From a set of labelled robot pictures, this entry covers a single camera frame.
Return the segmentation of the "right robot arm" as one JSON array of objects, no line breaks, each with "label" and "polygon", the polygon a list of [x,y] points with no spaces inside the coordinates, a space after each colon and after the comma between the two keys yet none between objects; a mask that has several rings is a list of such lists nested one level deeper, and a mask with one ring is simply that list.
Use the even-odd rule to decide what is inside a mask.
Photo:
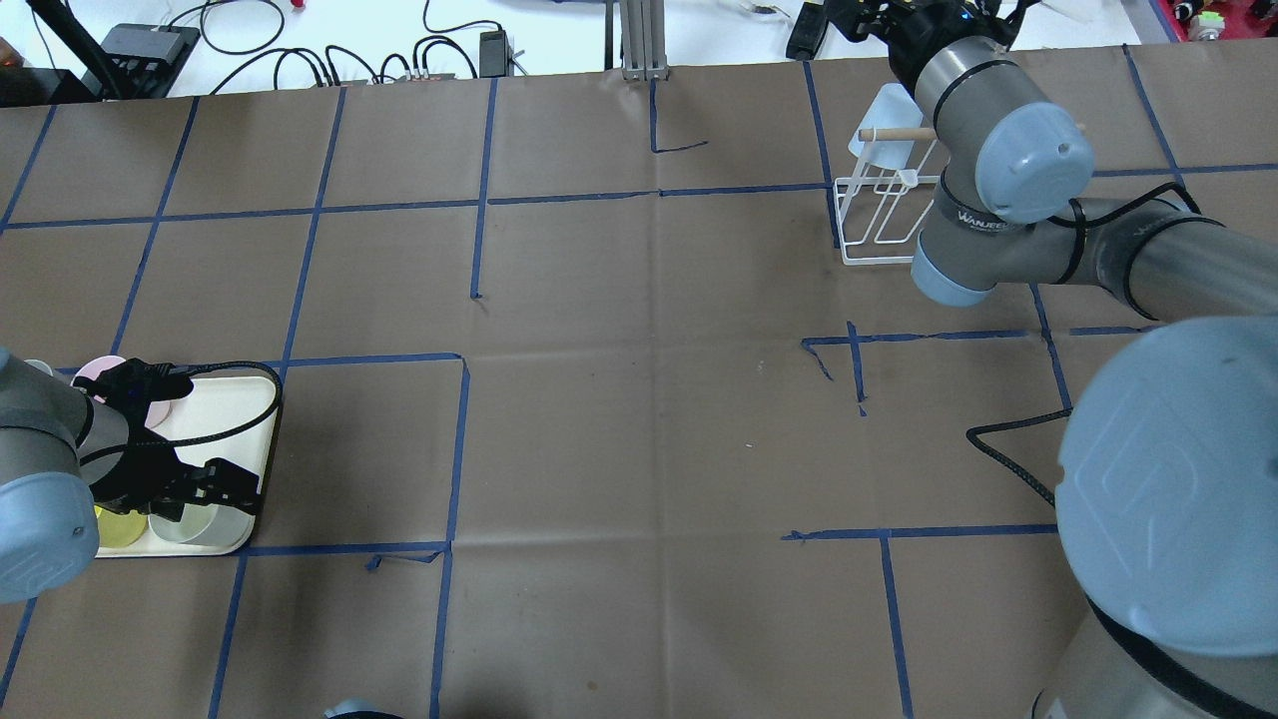
[{"label": "right robot arm", "polygon": [[1105,290],[1146,321],[1091,379],[1048,488],[1089,610],[1031,718],[1275,715],[1275,245],[1204,217],[1182,184],[1086,199],[1089,140],[1010,59],[1028,10],[828,1],[881,38],[950,163],[912,258],[918,290],[973,307],[999,284]]}]

